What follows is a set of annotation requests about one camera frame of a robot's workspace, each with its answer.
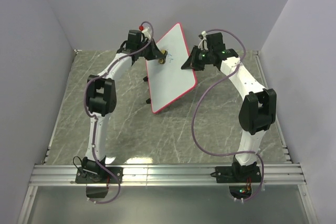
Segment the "yellow whiteboard eraser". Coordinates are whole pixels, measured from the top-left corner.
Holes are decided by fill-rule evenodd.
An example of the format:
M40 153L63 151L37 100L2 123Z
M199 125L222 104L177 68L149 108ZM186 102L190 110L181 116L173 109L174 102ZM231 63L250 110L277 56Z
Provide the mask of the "yellow whiteboard eraser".
M162 57L160 57L158 59L158 63L161 64L161 65L163 65L166 62L166 56L168 54L168 51L163 49L163 50L161 50L161 54L162 54Z

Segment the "white board with pink frame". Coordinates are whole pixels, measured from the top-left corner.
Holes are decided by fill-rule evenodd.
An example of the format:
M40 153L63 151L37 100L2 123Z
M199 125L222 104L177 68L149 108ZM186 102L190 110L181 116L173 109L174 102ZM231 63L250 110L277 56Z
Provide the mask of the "white board with pink frame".
M181 69L189 56L181 23L176 23L156 45L159 50L167 51L167 55L163 64L158 60L146 62L151 109L154 114L167 108L197 85L195 71Z

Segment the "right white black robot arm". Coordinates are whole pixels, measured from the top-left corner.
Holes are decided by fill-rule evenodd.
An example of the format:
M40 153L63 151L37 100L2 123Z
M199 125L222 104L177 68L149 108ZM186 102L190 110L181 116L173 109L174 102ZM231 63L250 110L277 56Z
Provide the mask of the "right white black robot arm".
M238 120L242 129L238 151L233 154L232 177L245 181L257 170L257 154L262 138L276 119L277 94L260 84L243 64L244 56L226 48L224 29L211 29L199 35L201 41L194 46L183 70L203 71L206 65L216 67L230 80L243 103Z

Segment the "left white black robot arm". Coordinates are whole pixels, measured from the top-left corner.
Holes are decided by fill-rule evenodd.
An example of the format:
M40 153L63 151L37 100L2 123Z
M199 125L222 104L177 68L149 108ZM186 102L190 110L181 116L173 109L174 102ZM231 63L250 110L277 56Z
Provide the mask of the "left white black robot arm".
M140 26L130 30L114 59L97 75L90 75L84 93L84 109L90 118L89 144L81 162L82 170L94 183L106 178L107 126L117 105L116 81L141 57L146 60L165 59L167 52L158 49L153 31Z

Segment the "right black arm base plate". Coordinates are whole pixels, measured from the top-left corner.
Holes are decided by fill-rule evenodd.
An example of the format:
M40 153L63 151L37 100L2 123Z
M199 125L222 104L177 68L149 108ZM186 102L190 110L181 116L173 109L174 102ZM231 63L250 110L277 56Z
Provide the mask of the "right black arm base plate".
M258 183L261 182L261 171L258 166L216 166L210 173L217 183Z

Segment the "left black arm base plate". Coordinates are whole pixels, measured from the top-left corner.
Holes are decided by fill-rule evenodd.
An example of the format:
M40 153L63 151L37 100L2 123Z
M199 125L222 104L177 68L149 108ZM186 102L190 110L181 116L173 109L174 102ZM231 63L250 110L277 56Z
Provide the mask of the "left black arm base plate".
M111 172L116 178L111 176L105 170L101 169L99 174L92 173L87 170L83 170L82 167L79 167L76 174L75 183L76 184L117 184L122 182L123 177L123 168L120 166L117 167L107 167L109 172Z

